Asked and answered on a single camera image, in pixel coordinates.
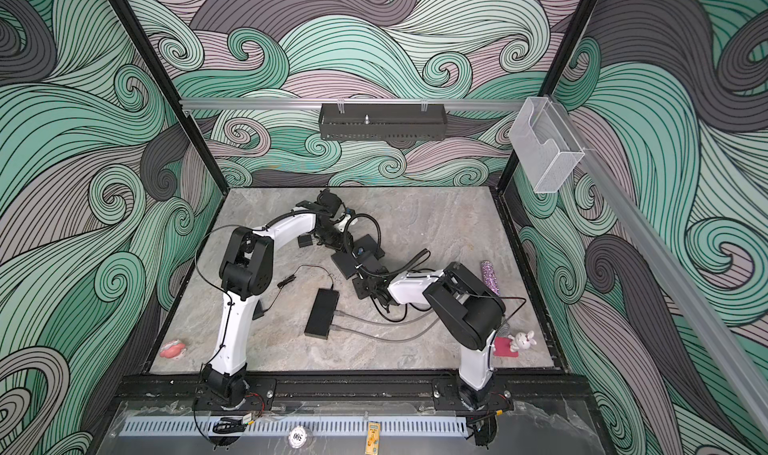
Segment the dark grey box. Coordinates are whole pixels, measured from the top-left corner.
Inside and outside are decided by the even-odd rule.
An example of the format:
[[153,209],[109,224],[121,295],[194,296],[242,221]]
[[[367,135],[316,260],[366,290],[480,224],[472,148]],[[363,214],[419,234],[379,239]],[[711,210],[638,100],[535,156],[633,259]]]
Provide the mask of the dark grey box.
[[360,265],[369,271],[379,270],[382,267],[379,260],[384,255],[385,251],[368,234],[354,241],[352,253],[338,251],[331,256],[331,260],[343,278],[350,279],[358,273]]

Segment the black network switch box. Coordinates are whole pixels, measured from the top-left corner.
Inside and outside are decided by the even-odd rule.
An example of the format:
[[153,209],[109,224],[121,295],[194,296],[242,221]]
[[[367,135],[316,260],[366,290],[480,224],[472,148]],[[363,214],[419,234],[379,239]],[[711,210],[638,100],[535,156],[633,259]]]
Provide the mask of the black network switch box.
[[340,294],[333,289],[319,289],[304,329],[309,337],[326,340],[329,336]]

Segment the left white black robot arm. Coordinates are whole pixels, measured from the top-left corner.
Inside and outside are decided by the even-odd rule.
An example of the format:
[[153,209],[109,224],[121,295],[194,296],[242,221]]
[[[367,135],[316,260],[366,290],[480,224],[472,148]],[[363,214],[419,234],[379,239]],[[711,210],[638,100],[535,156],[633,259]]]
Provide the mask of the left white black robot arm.
[[339,250],[350,240],[344,227],[354,214],[326,188],[259,227],[233,228],[218,270],[221,322],[213,354],[201,368],[207,392],[224,409],[242,406],[249,392],[246,344],[254,315],[263,313],[261,295],[272,283],[275,252],[303,236]]

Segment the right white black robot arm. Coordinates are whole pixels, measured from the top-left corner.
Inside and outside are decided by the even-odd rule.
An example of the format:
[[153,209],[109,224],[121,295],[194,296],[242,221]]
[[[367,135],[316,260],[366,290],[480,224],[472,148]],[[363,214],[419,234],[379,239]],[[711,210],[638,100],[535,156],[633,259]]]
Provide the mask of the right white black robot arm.
[[431,256],[427,248],[401,267],[387,269],[380,263],[381,228],[369,214],[347,214],[338,227],[356,292],[372,299],[382,311],[392,305],[432,311],[460,345],[460,400],[471,410],[486,407],[494,375],[492,349],[506,320],[505,300],[459,262],[421,270],[421,263]]

